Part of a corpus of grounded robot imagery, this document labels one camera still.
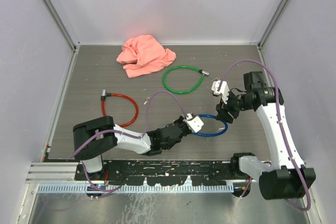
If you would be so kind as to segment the red cable lock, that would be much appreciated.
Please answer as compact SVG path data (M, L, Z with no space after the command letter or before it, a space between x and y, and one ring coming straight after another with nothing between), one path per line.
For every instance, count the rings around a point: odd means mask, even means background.
M135 114L134 114L133 118L127 123L120 124L121 127L128 127L136 121L136 119L138 118L138 115L139 115L138 104L131 97L129 97L127 95L119 94L119 93L110 93L110 92L107 92L105 89L102 90L101 96L100 96L101 112L102 112L103 116L107 115L106 110L105 110L105 100L106 100L107 97L117 97L117 98L126 99L129 102L131 102L133 104L134 108L135 108Z

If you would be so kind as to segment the blue cable lock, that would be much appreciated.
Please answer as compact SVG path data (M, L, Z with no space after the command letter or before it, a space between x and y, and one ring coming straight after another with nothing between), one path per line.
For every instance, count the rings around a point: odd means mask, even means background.
M211 115L211 114L199 114L198 116L200 118L214 119L217 121L216 116ZM194 133L194 135L201 136L201 137L216 137L216 136L223 135L228 130L228 124L225 121L221 121L221 122L223 123L224 127L217 133Z

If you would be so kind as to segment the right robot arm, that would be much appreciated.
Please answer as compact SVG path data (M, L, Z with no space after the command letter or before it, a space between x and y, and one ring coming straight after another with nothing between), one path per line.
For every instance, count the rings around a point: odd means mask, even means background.
M296 150L282 95L267 85L261 71L248 72L243 77L245 91L240 94L234 94L225 81L213 82L211 91L220 97L216 118L232 123L240 112L254 110L265 131L271 165L263 163L253 153L235 153L230 159L230 172L237 179L247 175L256 180L266 200L302 198L316 174L313 168L305 166Z

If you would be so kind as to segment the pink cloth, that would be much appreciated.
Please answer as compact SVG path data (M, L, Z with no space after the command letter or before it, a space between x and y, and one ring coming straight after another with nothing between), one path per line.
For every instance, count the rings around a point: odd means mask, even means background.
M164 48L153 36L128 39L116 61L123 65L128 78L161 71L176 59L176 53Z

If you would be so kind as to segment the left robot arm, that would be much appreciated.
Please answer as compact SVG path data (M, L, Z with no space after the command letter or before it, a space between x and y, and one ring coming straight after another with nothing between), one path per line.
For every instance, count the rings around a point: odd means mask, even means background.
M103 116L73 127L74 152L70 157L84 165L80 173L87 173L90 179L108 179L103 153L119 148L145 156L159 155L203 125L199 116L188 113L165 127L138 133L115 124L111 116Z

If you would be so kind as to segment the green cable lock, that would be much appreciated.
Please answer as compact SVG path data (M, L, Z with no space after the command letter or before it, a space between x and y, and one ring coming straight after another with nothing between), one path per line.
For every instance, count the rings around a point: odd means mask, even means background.
M185 90L185 91L177 91L177 90L173 90L171 89L167 83L166 83L166 77L167 75L174 71L174 70L177 70L177 69L188 69L188 70L193 70L193 71L197 71L198 73L201 74L201 77L200 79L198 80L198 82L190 89L188 90ZM193 92L195 89L197 89L201 83L203 82L204 78L205 77L208 77L209 76L209 72L208 71L205 71L203 69L199 69L199 68L196 68L196 67L192 67L192 66L186 66L186 65L181 65L181 66L176 66L176 67L172 67L170 69L168 69L164 74L163 74L163 77L162 77L162 83L163 83L163 86L167 89L167 91L171 92L171 93L174 93L174 94L188 94L188 93L191 93Z

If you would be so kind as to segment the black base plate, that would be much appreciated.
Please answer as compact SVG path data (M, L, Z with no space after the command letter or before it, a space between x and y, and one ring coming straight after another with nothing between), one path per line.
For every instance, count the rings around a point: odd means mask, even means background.
M230 180L246 180L246 174L235 174L228 161L193 160L104 160L102 171L88 174L92 182L109 185L192 186L226 185Z

